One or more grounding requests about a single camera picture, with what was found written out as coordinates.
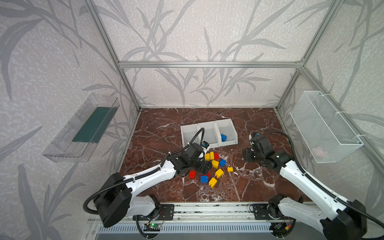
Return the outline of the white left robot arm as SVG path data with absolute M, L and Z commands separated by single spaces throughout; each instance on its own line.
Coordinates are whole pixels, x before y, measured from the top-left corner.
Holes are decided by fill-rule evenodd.
M 200 128 L 193 139 L 182 149 L 168 153 L 163 161 L 151 168 L 136 174 L 121 176 L 111 175 L 99 191 L 88 197 L 83 203 L 83 210 L 92 215 L 99 215 L 103 226 L 109 228 L 126 216 L 133 216 L 137 221 L 140 216 L 153 220 L 161 213 L 161 203 L 153 195 L 141 197 L 147 189 L 171 180 L 178 176 L 186 176 L 190 171 L 206 175 L 212 163 L 205 160 L 209 143 L 200 140 L 205 129 Z

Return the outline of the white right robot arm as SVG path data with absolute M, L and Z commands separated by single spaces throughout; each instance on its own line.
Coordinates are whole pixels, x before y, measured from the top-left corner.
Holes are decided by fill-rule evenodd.
M 349 201 L 332 191 L 307 172 L 297 161 L 295 152 L 276 152 L 266 134 L 250 134 L 250 148 L 245 149 L 245 160 L 275 171 L 308 196 L 317 208 L 278 194 L 268 203 L 272 219 L 292 218 L 321 232 L 328 240 L 364 240 L 368 221 L 380 227 L 384 224 L 366 212 L 359 201 Z

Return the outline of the blue lego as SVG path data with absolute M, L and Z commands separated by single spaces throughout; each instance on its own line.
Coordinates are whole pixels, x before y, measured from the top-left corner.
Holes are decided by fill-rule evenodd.
M 226 136 L 226 135 L 223 135 L 223 134 L 221 134 L 221 139 L 222 139 L 222 142 L 226 142 L 226 141 L 227 141 L 227 136 Z

